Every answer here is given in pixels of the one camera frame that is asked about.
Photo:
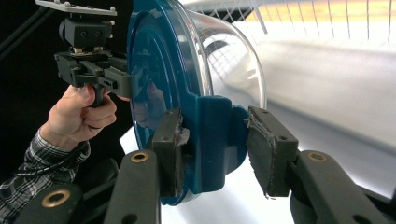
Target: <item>black clamp arm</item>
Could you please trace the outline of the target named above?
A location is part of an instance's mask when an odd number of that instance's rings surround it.
[[[298,140],[269,112],[249,108],[248,155],[263,191],[290,198],[296,223],[388,223],[330,155],[299,151]]]

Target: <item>blue plastic housing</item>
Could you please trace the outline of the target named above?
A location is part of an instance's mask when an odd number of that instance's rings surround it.
[[[136,67],[143,70],[139,80],[141,95],[145,95],[147,83],[154,82],[163,92],[166,109],[180,106],[183,127],[190,130],[189,149],[184,152],[183,195],[162,199],[163,203],[176,205],[187,201],[187,195],[192,194],[193,198],[221,189],[225,176],[244,161],[248,137],[244,119],[248,112],[233,106],[225,97],[202,94],[200,89],[207,83],[201,82],[203,71],[197,57],[204,52],[192,50],[191,35],[173,4],[180,7],[176,1],[134,1],[127,54],[128,73],[132,74]],[[136,138],[142,149],[155,130],[139,126],[134,104],[132,109]]]

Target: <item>bolt hole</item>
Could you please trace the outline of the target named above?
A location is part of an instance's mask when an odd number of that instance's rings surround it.
[[[64,197],[64,194],[57,193],[57,194],[54,194],[54,195],[50,196],[49,197],[49,201],[51,203],[56,203],[56,202],[60,201],[63,197]]]
[[[44,197],[43,201],[41,201],[41,205],[43,207],[56,207],[64,202],[70,197],[70,191],[67,189],[58,189],[51,193],[49,193],[46,197]]]
[[[320,153],[317,152],[311,152],[308,154],[308,157],[312,160],[312,161],[326,161],[327,158],[325,156],[323,156]]]
[[[367,219],[366,217],[363,217],[361,215],[355,215],[355,216],[353,216],[353,219],[359,224],[371,224],[372,223],[369,219]]]
[[[141,152],[141,153],[137,153],[137,154],[133,155],[131,157],[131,161],[141,162],[141,161],[145,161],[148,157],[149,157],[148,154]]]
[[[122,224],[134,224],[137,221],[137,215],[135,214],[130,214],[130,215],[126,215],[123,219],[122,219]]]

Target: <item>hand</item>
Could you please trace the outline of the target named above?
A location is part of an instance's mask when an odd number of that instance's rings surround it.
[[[104,127],[116,121],[117,107],[108,92],[104,92],[103,105],[89,107],[94,99],[92,86],[69,86],[50,110],[48,121],[41,127],[41,137],[57,147],[70,150],[78,143],[95,137]]]
[[[134,101],[134,116],[137,124],[142,128],[155,131],[166,111],[163,92],[150,80],[147,85],[148,101]]]

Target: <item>clear plastic dome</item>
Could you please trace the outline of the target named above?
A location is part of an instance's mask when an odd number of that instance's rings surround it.
[[[266,107],[265,84],[259,59],[248,39],[230,23],[171,5],[184,21],[195,52],[200,95],[221,95],[234,105]]]

